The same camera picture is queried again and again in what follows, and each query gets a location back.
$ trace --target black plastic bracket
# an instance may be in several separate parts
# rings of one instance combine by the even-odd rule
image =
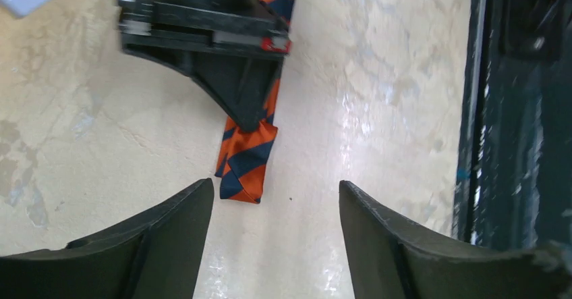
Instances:
[[[252,132],[289,52],[289,27],[262,1],[233,1],[121,2],[121,46],[192,78]]]

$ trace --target black metal edge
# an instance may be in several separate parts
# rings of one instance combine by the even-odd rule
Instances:
[[[265,51],[260,46],[239,45],[239,44],[205,44],[190,40],[169,39],[157,36],[141,36],[121,32],[121,39],[130,45],[140,45],[149,47],[160,47],[166,49],[177,49],[181,51],[197,51],[201,53],[212,53],[218,55],[240,55],[241,57],[255,57],[257,59],[268,59],[281,61],[286,53]]]
[[[249,13],[242,14],[155,1],[152,22],[264,37],[286,38],[289,29],[286,22],[263,2],[256,4]]]
[[[464,242],[471,240],[472,209],[478,184],[476,171],[473,169],[478,159],[478,149],[474,148],[474,140],[480,133],[475,127],[480,126],[482,120],[482,56],[483,47],[486,46],[484,42],[488,39],[483,35],[487,21],[487,0],[471,0],[465,89],[459,133],[459,161],[451,226],[451,235]]]

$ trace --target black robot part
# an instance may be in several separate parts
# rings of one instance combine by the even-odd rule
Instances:
[[[453,236],[572,245],[572,0],[472,0]]]
[[[135,0],[120,6],[125,53],[189,76],[242,130],[258,128],[290,47],[282,17],[259,0]]]

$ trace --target striped necktie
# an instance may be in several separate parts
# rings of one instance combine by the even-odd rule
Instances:
[[[294,0],[263,0],[288,22]],[[264,105],[266,116],[260,120],[255,132],[242,132],[227,118],[223,142],[214,176],[221,180],[221,199],[260,203],[266,173],[266,163],[278,133],[273,126],[274,111],[280,81],[277,80]]]

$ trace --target beige linoleum floor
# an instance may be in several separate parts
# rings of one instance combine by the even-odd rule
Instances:
[[[116,12],[0,10],[0,254],[61,248],[215,171],[224,112],[122,55]],[[353,298],[342,179],[449,233],[468,18],[469,0],[297,0],[262,204],[215,201],[195,298]]]

